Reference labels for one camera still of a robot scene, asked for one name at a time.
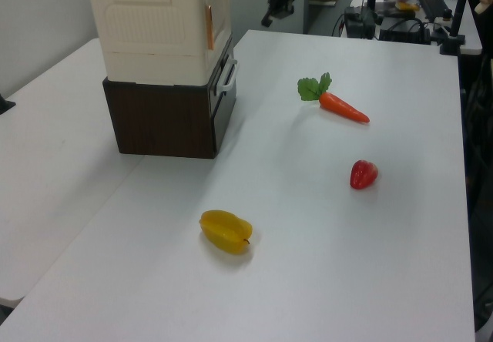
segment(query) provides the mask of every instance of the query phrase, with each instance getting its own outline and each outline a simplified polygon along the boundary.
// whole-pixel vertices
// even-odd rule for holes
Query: white storage box
[[[231,34],[230,0],[91,0],[108,79],[203,86]]]

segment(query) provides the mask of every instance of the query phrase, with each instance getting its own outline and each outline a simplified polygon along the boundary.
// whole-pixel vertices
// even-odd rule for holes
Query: orange carrot
[[[359,112],[353,106],[348,105],[345,101],[336,97],[334,94],[325,92],[318,99],[322,108],[334,112],[338,115],[358,122],[370,122],[368,116]]]

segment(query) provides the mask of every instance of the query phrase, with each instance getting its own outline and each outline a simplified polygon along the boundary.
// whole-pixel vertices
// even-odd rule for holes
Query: box handle
[[[230,80],[226,84],[228,75],[231,73]],[[236,74],[238,73],[238,60],[237,59],[227,59],[226,64],[223,69],[223,73],[219,77],[219,81],[216,85],[216,96],[220,95],[222,92],[228,92],[234,87],[234,82],[236,81]]]

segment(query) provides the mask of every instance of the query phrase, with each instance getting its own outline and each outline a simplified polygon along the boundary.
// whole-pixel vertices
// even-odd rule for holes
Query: red strawberry
[[[363,189],[372,184],[378,176],[378,168],[374,163],[360,159],[351,170],[350,184],[355,189]]]

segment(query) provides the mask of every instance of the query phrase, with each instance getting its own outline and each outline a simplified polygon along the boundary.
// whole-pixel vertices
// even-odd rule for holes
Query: brown wooden box
[[[233,57],[231,38],[204,86],[142,85],[106,78],[102,85],[119,151],[213,159],[236,101],[236,84],[215,94],[229,57]]]

